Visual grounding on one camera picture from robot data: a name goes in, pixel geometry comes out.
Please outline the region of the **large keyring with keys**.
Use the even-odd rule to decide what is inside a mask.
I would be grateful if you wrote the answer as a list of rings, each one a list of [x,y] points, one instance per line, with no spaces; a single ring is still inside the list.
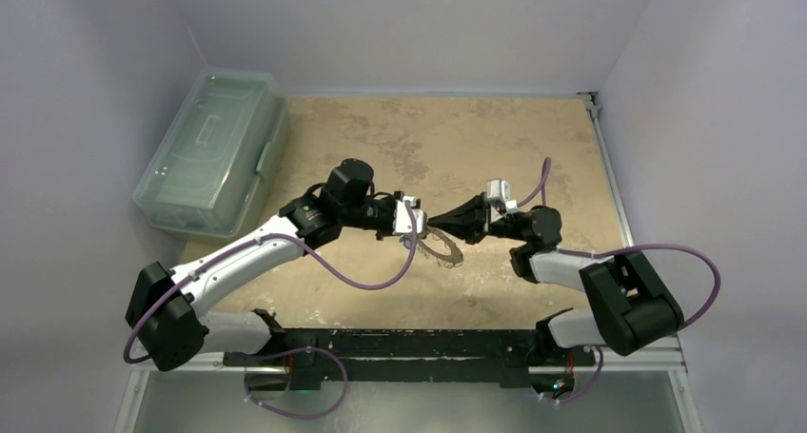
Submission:
[[[437,266],[447,269],[460,267],[464,255],[457,243],[441,230],[427,226],[416,244],[416,251]]]

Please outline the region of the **translucent green plastic storage box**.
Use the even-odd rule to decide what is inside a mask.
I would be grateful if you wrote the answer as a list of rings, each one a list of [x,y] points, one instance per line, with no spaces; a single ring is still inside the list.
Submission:
[[[182,240],[237,239],[257,225],[290,131],[271,74],[205,68],[133,201],[152,227]]]

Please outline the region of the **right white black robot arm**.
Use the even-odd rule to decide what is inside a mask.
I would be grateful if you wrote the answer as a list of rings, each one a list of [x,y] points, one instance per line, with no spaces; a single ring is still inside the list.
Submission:
[[[599,345],[627,356],[684,325],[679,303],[640,251],[597,257],[561,250],[561,214],[547,206],[527,211],[492,204],[480,194],[428,220],[470,245],[485,237],[510,239],[514,273],[533,284],[560,285],[585,294],[586,309],[568,309],[536,325],[537,356],[555,364],[572,347]]]

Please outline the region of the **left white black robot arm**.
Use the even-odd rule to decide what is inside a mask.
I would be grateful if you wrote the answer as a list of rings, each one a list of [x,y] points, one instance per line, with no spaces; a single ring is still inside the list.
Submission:
[[[417,242],[425,228],[419,198],[401,191],[375,195],[373,178],[368,163],[345,159],[324,182],[235,242],[173,268],[158,262],[145,266],[125,315],[131,333],[124,362],[151,361],[158,370],[170,371],[200,353],[234,351],[261,365],[275,364],[283,356],[284,340],[268,313],[226,315],[211,310],[264,273],[304,256],[362,290],[396,284],[410,268],[412,255],[390,280],[370,285],[348,278],[316,252],[337,240],[346,227],[371,230],[377,239],[404,235]]]

